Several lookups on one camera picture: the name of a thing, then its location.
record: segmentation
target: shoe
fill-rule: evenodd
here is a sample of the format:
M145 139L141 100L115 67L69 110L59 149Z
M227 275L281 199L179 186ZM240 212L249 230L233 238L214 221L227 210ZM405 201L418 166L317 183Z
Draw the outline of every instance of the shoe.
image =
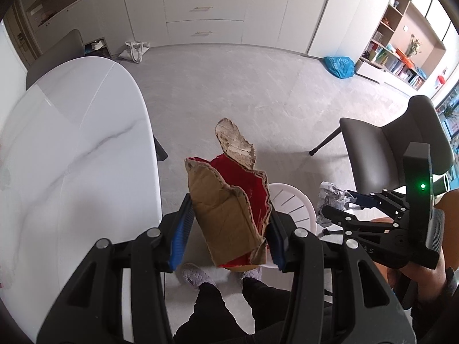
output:
M184 281L193 288L199 288L203 283L210 283L216 287L215 282L204 270L190 262L183 264L180 272Z
M261 281L261 266L256 269L248 270L242 273L240 279L254 278L257 281Z

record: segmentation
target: silver bolt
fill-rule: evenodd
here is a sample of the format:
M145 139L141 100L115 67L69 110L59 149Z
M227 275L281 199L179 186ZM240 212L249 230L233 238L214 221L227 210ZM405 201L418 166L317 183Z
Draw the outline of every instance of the silver bolt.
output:
M102 238L96 242L96 247L99 249L104 249L109 245L109 241L106 238Z
M346 246L352 249L356 249L359 246L359 243L355 239L348 239L346 241Z
M151 229L147 230L146 235L150 238L157 238L161 235L161 230L159 230L157 227L152 227Z
M298 238L306 238L308 236L308 231L304 227L297 227L295 229L295 235Z

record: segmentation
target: blue plastic bag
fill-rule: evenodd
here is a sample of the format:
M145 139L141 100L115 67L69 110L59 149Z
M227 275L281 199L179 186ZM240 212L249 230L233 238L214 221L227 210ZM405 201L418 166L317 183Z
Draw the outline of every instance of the blue plastic bag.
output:
M354 76L355 64L349 57L325 57L324 63L327 70L340 79Z

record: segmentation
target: drawer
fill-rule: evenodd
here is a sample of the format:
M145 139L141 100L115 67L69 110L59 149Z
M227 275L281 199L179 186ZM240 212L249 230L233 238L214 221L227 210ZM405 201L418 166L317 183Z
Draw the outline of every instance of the drawer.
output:
M203 42L240 44L244 22L240 20L185 20L167 23L171 44Z
M244 20L247 0L164 0L166 22L196 19Z

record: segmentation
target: marble tabletop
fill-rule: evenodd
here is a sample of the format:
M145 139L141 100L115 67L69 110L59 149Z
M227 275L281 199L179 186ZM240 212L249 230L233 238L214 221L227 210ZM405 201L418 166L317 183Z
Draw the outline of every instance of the marble tabletop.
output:
M96 240L131 240L159 224L153 135L127 70L86 57L27 90L0 144L0 297L35 340Z

